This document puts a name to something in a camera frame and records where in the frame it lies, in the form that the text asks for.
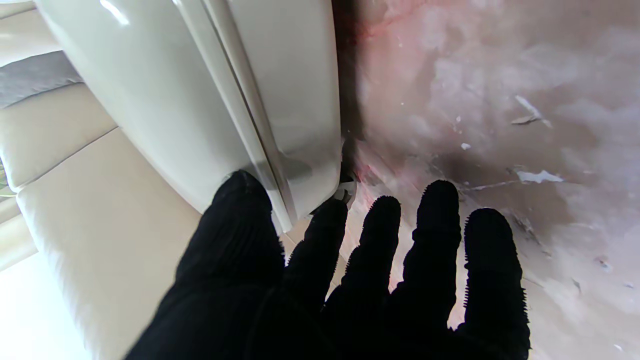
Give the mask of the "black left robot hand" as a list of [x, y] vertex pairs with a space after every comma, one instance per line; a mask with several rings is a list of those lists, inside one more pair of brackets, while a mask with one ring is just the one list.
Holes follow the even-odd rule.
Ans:
[[329, 291], [348, 206], [318, 207], [289, 260], [265, 187], [237, 170], [178, 263], [128, 360], [526, 360], [531, 331], [514, 235], [498, 210], [461, 227], [458, 191], [422, 194], [402, 281], [389, 290], [402, 206], [376, 199]]

